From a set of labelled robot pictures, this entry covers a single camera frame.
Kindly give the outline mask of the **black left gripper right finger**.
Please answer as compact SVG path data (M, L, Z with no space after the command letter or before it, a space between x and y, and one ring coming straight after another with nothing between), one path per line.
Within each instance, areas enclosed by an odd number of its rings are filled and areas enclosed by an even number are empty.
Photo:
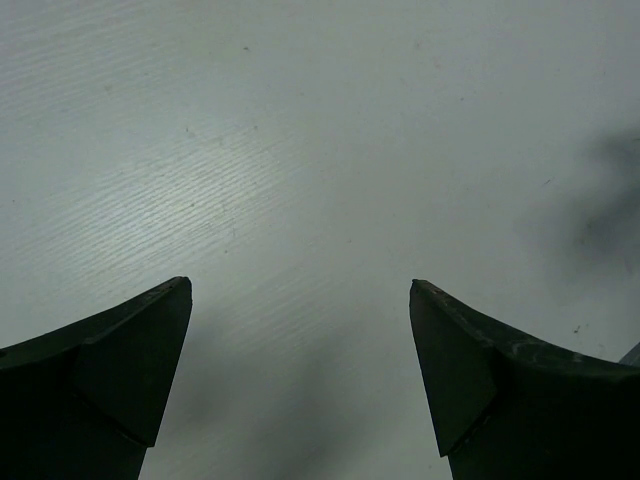
M439 453L456 479L635 479L639 353L548 343L425 280L410 321Z

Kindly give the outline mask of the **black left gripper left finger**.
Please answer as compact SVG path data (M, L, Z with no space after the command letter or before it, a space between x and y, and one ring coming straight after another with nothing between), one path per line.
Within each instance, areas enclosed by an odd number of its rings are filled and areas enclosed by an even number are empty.
M174 277L2 348L2 478L138 478L159 434L191 311L191 281Z

